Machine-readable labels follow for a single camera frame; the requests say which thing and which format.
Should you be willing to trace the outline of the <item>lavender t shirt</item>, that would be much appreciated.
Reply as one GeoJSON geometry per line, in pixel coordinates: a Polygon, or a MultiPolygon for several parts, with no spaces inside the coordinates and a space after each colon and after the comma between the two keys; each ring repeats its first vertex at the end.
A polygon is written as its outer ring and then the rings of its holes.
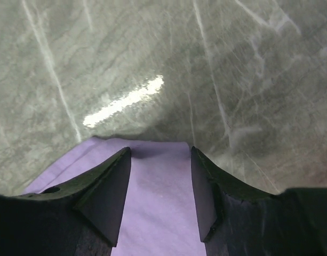
{"type": "Polygon", "coordinates": [[[63,183],[124,147],[131,149],[131,173],[112,255],[205,255],[197,224],[191,153],[184,142],[92,137],[56,160],[24,192],[40,193],[63,183]]]}

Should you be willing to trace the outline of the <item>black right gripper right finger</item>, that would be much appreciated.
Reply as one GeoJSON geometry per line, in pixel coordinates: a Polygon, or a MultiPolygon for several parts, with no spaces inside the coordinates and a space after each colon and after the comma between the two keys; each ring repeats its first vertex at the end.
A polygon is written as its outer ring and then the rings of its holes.
{"type": "Polygon", "coordinates": [[[207,255],[327,255],[327,188],[257,189],[191,149],[192,184],[207,255]]]}

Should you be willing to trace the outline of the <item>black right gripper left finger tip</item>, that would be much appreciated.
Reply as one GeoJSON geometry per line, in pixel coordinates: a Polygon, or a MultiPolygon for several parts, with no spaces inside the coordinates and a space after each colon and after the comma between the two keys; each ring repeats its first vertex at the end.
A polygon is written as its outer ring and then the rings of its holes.
{"type": "Polygon", "coordinates": [[[131,150],[125,147],[39,194],[0,195],[0,255],[110,255],[130,171],[131,150]]]}

